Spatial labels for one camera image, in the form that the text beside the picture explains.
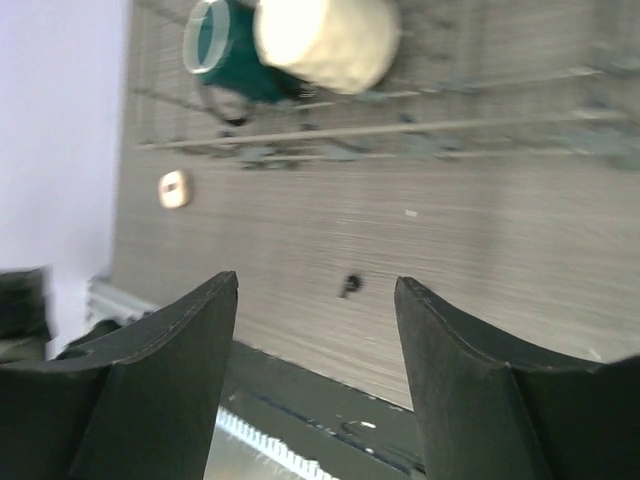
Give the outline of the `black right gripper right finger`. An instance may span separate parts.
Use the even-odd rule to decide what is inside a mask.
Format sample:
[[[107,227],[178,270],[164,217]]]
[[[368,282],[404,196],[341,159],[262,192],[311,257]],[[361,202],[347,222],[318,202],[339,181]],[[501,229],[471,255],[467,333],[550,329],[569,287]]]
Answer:
[[[394,302],[428,478],[638,477],[637,357],[534,345],[410,277]]]

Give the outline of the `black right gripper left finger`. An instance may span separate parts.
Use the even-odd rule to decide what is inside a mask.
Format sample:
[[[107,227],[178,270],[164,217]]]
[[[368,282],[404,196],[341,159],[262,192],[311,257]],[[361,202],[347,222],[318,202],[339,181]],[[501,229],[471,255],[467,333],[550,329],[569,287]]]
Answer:
[[[1,368],[5,479],[200,479],[238,303],[225,271],[54,360]]]

